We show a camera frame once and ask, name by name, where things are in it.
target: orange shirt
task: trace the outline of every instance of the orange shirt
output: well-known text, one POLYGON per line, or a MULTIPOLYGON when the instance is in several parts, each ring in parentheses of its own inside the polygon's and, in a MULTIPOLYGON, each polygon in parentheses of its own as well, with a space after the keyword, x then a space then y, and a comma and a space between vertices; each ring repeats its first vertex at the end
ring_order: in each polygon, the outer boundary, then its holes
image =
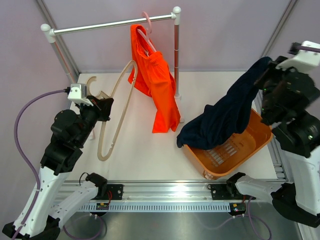
MULTIPOLYGON (((175 101, 176 82, 172 77, 168 63, 161 52, 154 52, 144 38, 138 33, 140 29, 144 34, 143 26, 131 26, 132 59, 138 66, 135 88, 152 97, 157 109, 153 133, 167 133, 171 128, 176 131, 180 121, 180 114, 175 101)), ((132 83, 135 70, 133 69, 128 81, 132 83)))

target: navy cloth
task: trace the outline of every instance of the navy cloth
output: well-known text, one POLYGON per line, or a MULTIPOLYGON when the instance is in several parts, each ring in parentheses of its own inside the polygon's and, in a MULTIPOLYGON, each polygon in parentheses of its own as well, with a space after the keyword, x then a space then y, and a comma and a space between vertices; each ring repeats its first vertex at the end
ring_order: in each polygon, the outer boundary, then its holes
POLYGON ((259 90, 254 83, 271 60, 270 57, 259 59, 215 105, 206 105, 200 116, 182 128, 176 138, 177 146, 181 148, 187 144, 209 150, 223 144, 233 133, 243 133, 249 123, 252 101, 259 90))

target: white wall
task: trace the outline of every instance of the white wall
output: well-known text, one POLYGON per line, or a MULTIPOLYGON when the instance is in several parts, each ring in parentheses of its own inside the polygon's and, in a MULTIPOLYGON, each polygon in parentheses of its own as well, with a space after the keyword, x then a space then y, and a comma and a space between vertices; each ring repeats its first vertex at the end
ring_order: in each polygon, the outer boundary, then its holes
MULTIPOLYGON (((180 6, 180 69, 248 69, 261 55, 289 0, 45 0, 57 28, 166 15, 180 6)), ((151 39, 174 65, 172 20, 151 39)), ((119 71, 131 60, 130 26, 63 35, 82 72, 119 71)))
MULTIPOLYGON (((320 43, 320 1, 319 0, 300 0, 293 13, 288 19, 287 24, 275 42, 270 52, 270 57, 276 59, 279 55, 291 57, 287 54, 291 43, 311 41, 320 43)), ((310 76, 320 89, 320 67, 312 70, 310 76)), ((313 103, 308 111, 320 118, 320 99, 313 103)))
MULTIPOLYGON (((34 97, 69 85, 54 51, 40 30, 35 3, 1 1, 0 7, 0 228, 14 221, 29 198, 35 179, 18 153, 13 133, 20 109, 34 97)), ((65 93, 43 98, 28 109, 18 129, 20 144, 39 168, 50 142, 54 116, 67 107, 65 93)), ((0 233, 0 239, 8 239, 0 233)))

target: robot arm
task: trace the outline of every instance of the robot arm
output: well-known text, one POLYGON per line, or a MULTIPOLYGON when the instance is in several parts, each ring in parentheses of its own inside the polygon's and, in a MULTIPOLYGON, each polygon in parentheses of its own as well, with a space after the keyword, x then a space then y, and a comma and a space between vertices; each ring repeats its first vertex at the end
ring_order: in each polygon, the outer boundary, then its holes
POLYGON ((86 85, 79 83, 71 85, 68 99, 75 102, 80 114, 68 109, 55 116, 50 144, 40 162, 38 196, 25 224, 22 225, 21 222, 32 205, 37 185, 17 220, 4 226, 2 232, 10 238, 18 232, 17 239, 55 240, 63 225, 84 203, 93 198, 103 198, 107 193, 107 180, 92 173, 78 190, 52 208, 60 187, 81 156, 80 149, 84 147, 97 121, 110 120, 114 101, 113 98, 97 99, 87 96, 86 85))
POLYGON ((305 109, 320 96, 307 74, 320 63, 320 54, 299 49, 320 44, 293 43, 295 56, 279 56, 255 85, 261 89, 262 123, 275 126, 273 134, 288 157, 294 183, 270 183, 244 173, 232 176, 231 194, 250 195, 272 204, 285 218, 316 228, 320 225, 320 120, 305 109))

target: orange basket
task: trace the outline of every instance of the orange basket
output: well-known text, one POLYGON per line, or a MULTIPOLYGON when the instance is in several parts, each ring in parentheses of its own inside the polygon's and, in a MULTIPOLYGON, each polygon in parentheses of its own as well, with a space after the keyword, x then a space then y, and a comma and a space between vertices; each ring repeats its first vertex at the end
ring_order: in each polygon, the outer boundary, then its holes
POLYGON ((222 145, 202 150, 185 145, 183 151, 205 179, 216 180, 230 174, 272 139, 271 127, 261 123, 261 116, 251 109, 249 124, 241 134, 222 145))

